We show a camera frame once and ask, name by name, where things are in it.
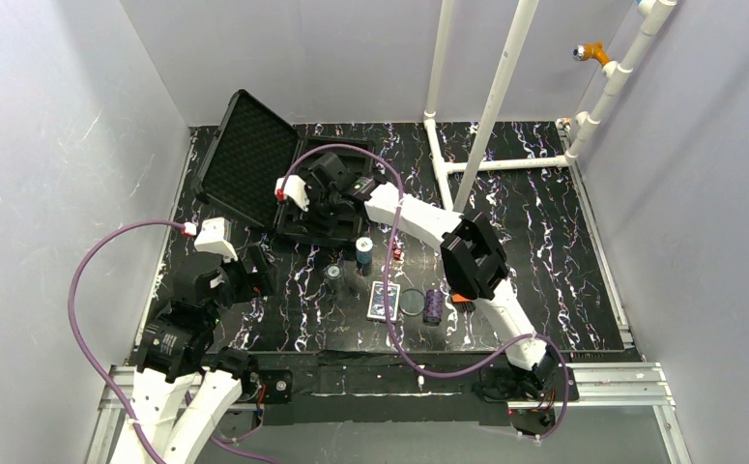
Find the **teal poker chip stack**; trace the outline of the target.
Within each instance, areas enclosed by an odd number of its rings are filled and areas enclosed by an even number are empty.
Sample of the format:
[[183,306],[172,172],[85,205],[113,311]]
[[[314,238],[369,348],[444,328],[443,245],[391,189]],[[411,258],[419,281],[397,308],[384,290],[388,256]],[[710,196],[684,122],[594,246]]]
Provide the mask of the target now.
[[370,237],[359,237],[355,242],[356,260],[361,265],[372,262],[373,241]]

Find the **dark blue poker chip stack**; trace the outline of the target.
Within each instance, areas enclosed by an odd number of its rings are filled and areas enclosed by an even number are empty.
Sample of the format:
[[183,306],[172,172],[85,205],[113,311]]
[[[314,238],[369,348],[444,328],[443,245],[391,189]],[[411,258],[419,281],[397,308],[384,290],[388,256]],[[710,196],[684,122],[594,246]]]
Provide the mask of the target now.
[[342,268],[336,264],[328,265],[324,270],[324,281],[330,292],[340,292],[344,285]]

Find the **black poker set case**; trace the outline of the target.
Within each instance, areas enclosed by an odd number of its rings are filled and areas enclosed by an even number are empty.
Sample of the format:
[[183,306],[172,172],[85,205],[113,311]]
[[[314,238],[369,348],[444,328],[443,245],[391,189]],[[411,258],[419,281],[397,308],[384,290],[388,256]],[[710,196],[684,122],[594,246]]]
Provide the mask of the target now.
[[[350,247],[367,225],[363,209],[334,192],[331,180],[374,175],[367,152],[371,140],[301,136],[247,90],[233,94],[202,166],[193,178],[196,198],[218,212],[290,241],[320,247]],[[276,182],[290,165],[297,178],[316,181],[325,207],[317,214],[280,202]]]

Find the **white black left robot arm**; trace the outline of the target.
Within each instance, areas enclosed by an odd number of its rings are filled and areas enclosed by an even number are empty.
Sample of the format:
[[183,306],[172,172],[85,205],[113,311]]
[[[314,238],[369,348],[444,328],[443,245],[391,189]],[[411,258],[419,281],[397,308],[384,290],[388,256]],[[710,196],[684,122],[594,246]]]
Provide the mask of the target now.
[[222,312],[274,293],[264,250],[251,245],[242,258],[197,251],[177,270],[173,290],[137,349],[130,394],[135,416],[121,430],[114,463],[152,462],[147,445],[166,463],[193,463],[230,406],[247,402],[263,411],[267,385],[257,359],[228,347],[211,359],[206,354]]

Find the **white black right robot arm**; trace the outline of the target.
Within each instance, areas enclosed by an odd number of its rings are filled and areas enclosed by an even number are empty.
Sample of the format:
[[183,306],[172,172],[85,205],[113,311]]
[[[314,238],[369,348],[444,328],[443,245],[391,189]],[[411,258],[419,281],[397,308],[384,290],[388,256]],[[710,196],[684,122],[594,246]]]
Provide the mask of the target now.
[[356,176],[342,163],[331,165],[327,181],[317,187],[316,176],[298,175],[300,165],[313,156],[327,159],[333,146],[313,149],[297,158],[277,180],[275,197],[291,200],[306,213],[317,213],[332,199],[346,200],[368,219],[402,231],[433,247],[444,264],[449,290],[472,302],[483,314],[502,345],[476,364],[452,372],[428,370],[414,362],[401,345],[395,328],[387,323],[389,338],[405,363],[417,373],[436,379],[454,379],[480,371],[504,357],[521,370],[525,381],[542,390],[552,383],[566,362],[555,343],[533,328],[508,280],[507,255],[490,220],[481,212],[455,213],[423,202],[404,190],[397,171],[386,167],[393,179],[380,173]]

